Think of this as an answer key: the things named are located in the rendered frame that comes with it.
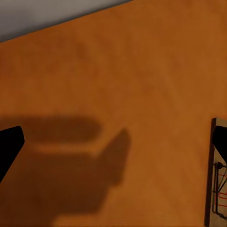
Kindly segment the mousetrap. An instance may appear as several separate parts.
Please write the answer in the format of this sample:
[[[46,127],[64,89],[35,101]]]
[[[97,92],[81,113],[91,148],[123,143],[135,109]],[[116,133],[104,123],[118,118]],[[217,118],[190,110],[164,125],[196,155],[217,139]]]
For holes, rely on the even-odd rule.
[[[212,122],[206,227],[227,227],[227,163],[212,143],[216,126],[227,128],[227,120]]]

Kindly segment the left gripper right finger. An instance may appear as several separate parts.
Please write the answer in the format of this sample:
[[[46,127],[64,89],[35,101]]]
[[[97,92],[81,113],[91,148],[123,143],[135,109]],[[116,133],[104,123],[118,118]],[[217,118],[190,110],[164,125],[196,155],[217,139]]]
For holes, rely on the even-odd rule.
[[[227,163],[227,128],[216,126],[212,143]]]

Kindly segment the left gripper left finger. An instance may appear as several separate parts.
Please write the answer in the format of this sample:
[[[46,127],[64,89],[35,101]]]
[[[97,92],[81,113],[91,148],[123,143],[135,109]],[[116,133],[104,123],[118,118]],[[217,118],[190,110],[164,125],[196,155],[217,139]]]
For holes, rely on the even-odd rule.
[[[25,143],[20,126],[0,131],[0,183]]]

